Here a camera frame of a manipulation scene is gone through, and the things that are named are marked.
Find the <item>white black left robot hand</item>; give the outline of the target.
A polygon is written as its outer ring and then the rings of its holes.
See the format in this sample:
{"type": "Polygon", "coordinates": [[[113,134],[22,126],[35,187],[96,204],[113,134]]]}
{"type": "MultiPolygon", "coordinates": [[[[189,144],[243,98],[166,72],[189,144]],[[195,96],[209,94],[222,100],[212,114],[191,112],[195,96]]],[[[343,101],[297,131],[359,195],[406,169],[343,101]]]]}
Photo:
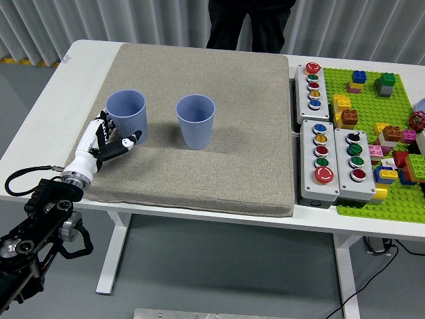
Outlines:
{"type": "Polygon", "coordinates": [[[141,130],[134,130],[130,135],[109,143],[108,139],[115,128],[108,112],[102,110],[83,133],[74,160],[64,168],[61,180],[66,183],[80,182],[88,187],[103,162],[129,152],[143,135],[141,130]]]}

